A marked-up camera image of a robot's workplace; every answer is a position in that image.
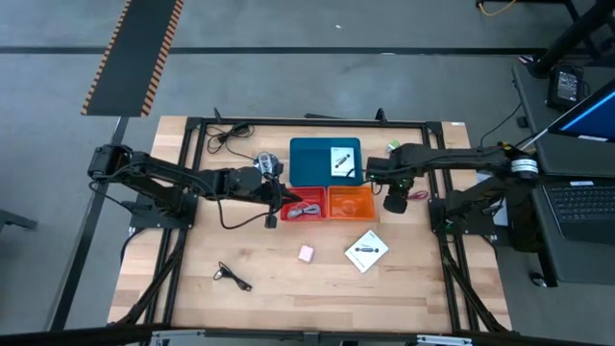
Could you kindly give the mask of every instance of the sticker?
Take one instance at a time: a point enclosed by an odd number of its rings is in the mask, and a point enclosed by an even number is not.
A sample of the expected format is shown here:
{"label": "sticker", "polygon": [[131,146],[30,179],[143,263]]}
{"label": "sticker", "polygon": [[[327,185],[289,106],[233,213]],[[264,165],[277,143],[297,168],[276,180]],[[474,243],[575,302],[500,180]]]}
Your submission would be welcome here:
{"label": "sticker", "polygon": [[516,166],[512,166],[512,168],[510,168],[511,171],[513,172],[519,172],[519,171],[531,171],[534,173],[538,173],[538,167],[534,166],[534,165],[529,165],[529,164],[519,164]]}
{"label": "sticker", "polygon": [[519,160],[515,160],[512,162],[512,165],[519,165],[519,164],[529,164],[529,165],[537,165],[536,161],[531,160],[531,159],[519,159]]}
{"label": "sticker", "polygon": [[608,138],[594,137],[594,136],[579,136],[580,139],[589,139],[589,140],[597,140],[597,141],[608,141]]}
{"label": "sticker", "polygon": [[570,186],[593,186],[594,182],[570,182]]}

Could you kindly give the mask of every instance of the laptop keyboard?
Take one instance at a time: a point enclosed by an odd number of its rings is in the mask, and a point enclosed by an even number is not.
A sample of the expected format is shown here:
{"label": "laptop keyboard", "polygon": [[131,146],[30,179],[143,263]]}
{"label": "laptop keyboard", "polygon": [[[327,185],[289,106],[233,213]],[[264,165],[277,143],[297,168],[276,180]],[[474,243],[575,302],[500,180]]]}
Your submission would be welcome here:
{"label": "laptop keyboard", "polygon": [[546,186],[560,222],[615,221],[615,182],[593,186]]}

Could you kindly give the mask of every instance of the orange bin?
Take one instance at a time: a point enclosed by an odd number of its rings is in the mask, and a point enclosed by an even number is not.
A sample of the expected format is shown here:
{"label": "orange bin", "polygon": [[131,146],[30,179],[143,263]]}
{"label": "orange bin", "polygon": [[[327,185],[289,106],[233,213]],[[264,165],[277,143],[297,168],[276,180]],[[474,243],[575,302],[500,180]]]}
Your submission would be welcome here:
{"label": "orange bin", "polygon": [[329,218],[374,220],[376,208],[369,186],[329,186]]}

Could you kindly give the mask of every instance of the concrete floor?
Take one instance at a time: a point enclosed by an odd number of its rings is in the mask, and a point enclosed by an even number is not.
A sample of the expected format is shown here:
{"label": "concrete floor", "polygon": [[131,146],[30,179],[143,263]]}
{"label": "concrete floor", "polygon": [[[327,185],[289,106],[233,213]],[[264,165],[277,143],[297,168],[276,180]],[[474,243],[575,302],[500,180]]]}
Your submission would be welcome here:
{"label": "concrete floor", "polygon": [[[484,17],[473,0],[186,1],[174,46],[544,47],[570,24],[559,5],[518,4]],[[121,0],[2,0],[0,46],[106,45]],[[39,221],[0,236],[0,333],[47,328],[91,196],[86,168],[116,119],[79,111],[100,61],[94,55],[0,55],[0,209]],[[519,103],[502,57],[171,56],[152,115],[124,142],[149,151],[161,114],[465,121],[473,144]],[[524,137],[513,122],[487,139]],[[113,187],[118,199],[132,192]],[[106,204],[68,327],[102,326],[129,215]],[[535,256],[502,250],[513,327],[522,334],[612,344],[615,289],[527,280]],[[256,344],[212,340],[210,344]],[[269,345],[269,341],[258,344]]]}

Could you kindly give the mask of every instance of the pink sponge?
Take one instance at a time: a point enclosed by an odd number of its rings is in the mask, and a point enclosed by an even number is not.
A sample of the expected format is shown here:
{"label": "pink sponge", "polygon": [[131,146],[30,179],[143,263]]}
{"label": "pink sponge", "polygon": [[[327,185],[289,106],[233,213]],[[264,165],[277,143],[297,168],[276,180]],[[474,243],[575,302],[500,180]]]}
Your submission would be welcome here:
{"label": "pink sponge", "polygon": [[299,252],[299,260],[304,260],[307,263],[310,263],[312,256],[314,256],[314,249],[306,245],[301,247],[301,251]]}

